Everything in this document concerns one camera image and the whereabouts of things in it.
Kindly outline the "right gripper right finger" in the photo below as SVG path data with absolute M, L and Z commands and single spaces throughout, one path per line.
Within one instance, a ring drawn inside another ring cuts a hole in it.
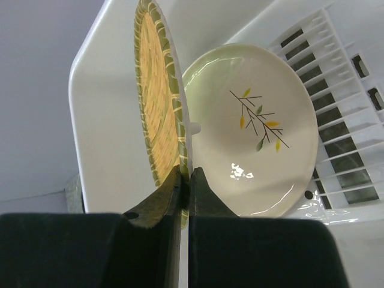
M 190 287 L 349 286 L 321 222 L 239 217 L 211 190 L 202 168 L 190 184 Z

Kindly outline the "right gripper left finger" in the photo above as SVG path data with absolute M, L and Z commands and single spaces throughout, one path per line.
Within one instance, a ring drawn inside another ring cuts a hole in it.
M 1 216 L 2 287 L 177 287 L 183 180 L 123 214 Z

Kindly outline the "cream green leaf plate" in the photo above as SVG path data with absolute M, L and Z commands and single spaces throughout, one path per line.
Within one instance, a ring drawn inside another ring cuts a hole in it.
M 280 217 L 307 189 L 318 129 L 298 75 L 272 52 L 227 44 L 184 72 L 192 158 L 238 216 Z

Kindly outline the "woven bamboo plate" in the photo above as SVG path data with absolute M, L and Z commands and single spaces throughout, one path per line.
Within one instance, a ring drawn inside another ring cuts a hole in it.
M 170 29 L 156 1 L 139 1 L 134 18 L 139 110 L 156 186 L 174 166 L 185 182 L 193 171 L 190 117 Z

